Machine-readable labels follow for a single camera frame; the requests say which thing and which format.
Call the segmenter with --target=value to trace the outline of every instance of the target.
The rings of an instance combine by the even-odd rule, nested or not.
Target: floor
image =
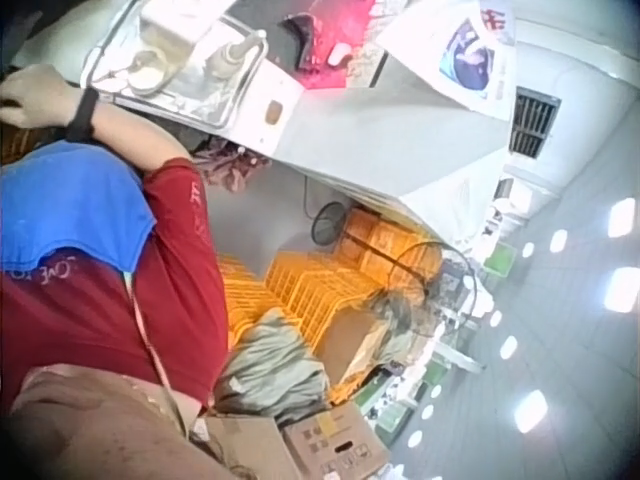
[[[304,175],[277,162],[256,173],[242,193],[207,187],[217,250],[235,255],[259,276],[266,273],[278,250],[316,250],[303,199]],[[348,202],[346,196],[309,180],[308,213],[313,216],[334,200]]]

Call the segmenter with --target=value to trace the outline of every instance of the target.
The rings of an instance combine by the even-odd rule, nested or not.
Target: air vent
[[[536,159],[549,136],[561,100],[518,87],[509,150]]]

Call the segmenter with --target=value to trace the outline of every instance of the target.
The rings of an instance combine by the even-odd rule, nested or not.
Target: blue cloth
[[[140,179],[104,148],[56,142],[2,168],[3,271],[30,271],[59,248],[135,270],[155,218]]]

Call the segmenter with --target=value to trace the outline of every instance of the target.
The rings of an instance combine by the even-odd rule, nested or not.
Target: gray cloth
[[[292,423],[329,407],[329,378],[298,331],[273,308],[235,347],[214,388],[221,413]]]

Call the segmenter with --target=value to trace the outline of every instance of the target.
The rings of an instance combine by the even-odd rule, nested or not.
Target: poster
[[[515,18],[509,0],[422,0],[376,43],[435,90],[509,121],[515,102]]]

